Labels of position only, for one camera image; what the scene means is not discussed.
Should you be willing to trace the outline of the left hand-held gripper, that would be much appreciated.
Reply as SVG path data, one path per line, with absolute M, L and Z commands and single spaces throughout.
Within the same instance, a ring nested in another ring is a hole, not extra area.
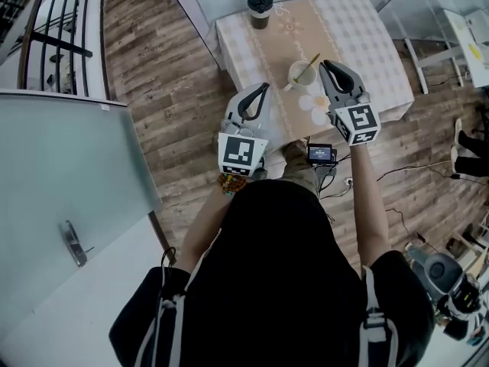
M 251 177 L 269 143 L 268 117 L 260 116 L 269 83 L 246 87 L 231 98 L 218 135 L 218 165 L 223 174 Z

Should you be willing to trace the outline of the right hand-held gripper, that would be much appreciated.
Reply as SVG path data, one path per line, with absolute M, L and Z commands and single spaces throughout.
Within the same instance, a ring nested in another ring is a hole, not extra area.
M 360 76 L 334 60 L 322 61 L 318 72 L 330 101 L 333 126 L 349 146 L 372 142 L 381 130 L 381 123 Z

